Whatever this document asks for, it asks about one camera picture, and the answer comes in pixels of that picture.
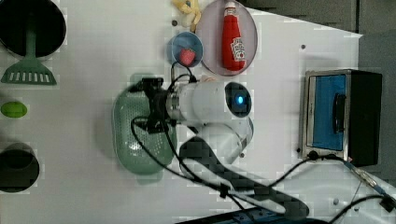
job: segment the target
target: yellow object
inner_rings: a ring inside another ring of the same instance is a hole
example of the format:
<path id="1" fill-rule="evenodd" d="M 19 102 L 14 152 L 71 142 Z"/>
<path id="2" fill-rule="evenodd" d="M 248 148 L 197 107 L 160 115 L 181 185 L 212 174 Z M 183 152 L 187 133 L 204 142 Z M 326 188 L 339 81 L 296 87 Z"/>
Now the yellow object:
<path id="1" fill-rule="evenodd" d="M 190 26 L 190 31 L 194 33 L 198 21 L 201 19 L 198 0 L 172 0 L 172 3 L 179 11 L 185 14 L 182 19 L 183 26 Z"/>

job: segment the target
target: slotted spatula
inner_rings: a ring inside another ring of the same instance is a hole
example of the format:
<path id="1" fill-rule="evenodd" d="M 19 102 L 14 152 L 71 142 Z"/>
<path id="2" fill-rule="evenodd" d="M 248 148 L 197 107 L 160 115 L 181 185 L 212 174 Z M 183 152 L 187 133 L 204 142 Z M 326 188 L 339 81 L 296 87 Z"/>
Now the slotted spatula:
<path id="1" fill-rule="evenodd" d="M 31 85 L 56 85 L 51 71 L 35 57 L 35 16 L 29 14 L 26 22 L 26 55 L 11 65 L 1 82 Z"/>

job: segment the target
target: ketchup bottle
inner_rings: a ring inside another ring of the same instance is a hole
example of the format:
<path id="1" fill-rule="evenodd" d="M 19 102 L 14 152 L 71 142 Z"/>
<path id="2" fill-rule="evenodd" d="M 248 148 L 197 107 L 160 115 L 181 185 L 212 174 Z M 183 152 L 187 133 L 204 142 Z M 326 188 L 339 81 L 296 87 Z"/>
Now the ketchup bottle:
<path id="1" fill-rule="evenodd" d="M 230 71 L 239 71 L 246 64 L 245 47 L 239 31 L 235 3 L 225 5 L 224 25 L 222 33 L 222 63 Z"/>

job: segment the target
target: green tray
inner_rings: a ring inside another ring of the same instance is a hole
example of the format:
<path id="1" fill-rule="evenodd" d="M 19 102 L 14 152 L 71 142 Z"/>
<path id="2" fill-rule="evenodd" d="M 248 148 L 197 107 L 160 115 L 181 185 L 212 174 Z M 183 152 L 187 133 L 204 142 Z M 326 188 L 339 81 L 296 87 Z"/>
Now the green tray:
<path id="1" fill-rule="evenodd" d="M 149 98 L 142 91 L 122 92 L 113 107 L 113 143 L 116 155 L 123 167 L 138 175 L 152 175 L 162 169 L 137 143 L 131 132 L 132 119 L 148 115 Z M 164 133 L 148 134 L 139 127 L 134 129 L 151 154 L 165 165 L 171 163 L 174 154 Z M 169 135 L 177 147 L 176 128 L 170 125 Z"/>

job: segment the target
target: black pan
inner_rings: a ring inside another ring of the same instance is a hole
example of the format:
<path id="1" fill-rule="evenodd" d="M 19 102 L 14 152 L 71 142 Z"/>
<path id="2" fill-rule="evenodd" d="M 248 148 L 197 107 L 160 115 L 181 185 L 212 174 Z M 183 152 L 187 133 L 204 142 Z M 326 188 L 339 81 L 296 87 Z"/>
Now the black pan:
<path id="1" fill-rule="evenodd" d="M 26 54 L 26 18 L 35 14 L 35 56 L 48 56 L 57 50 L 66 36 L 61 10 L 50 0 L 0 0 L 0 41 L 12 52 Z"/>
<path id="2" fill-rule="evenodd" d="M 15 193 L 30 188 L 38 178 L 40 165 L 33 150 L 16 143 L 0 153 L 0 190 Z"/>

